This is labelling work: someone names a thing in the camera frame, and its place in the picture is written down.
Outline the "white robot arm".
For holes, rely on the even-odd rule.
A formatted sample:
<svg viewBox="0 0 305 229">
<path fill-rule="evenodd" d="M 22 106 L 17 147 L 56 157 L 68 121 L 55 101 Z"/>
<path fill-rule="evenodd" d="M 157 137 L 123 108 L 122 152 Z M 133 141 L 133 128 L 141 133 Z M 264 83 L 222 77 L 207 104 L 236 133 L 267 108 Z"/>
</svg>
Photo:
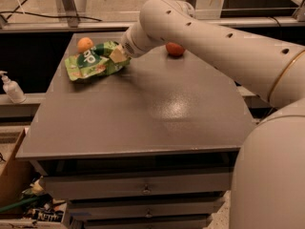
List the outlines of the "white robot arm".
<svg viewBox="0 0 305 229">
<path fill-rule="evenodd" d="M 305 47 L 197 20 L 176 0 L 148 0 L 124 32 L 125 55 L 175 43 L 273 108 L 242 144 L 230 229 L 305 229 Z"/>
</svg>

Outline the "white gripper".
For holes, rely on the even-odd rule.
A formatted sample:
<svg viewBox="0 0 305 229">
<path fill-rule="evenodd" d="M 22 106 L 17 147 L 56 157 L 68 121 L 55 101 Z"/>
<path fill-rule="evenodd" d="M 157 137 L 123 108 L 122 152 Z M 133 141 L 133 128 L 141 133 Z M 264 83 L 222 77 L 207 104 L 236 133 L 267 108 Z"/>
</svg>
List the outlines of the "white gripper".
<svg viewBox="0 0 305 229">
<path fill-rule="evenodd" d="M 149 52 L 152 48 L 152 40 L 145 33 L 139 22 L 130 26 L 122 35 L 121 45 L 118 45 L 110 54 L 114 63 L 128 60 L 128 56 L 137 58 Z"/>
</svg>

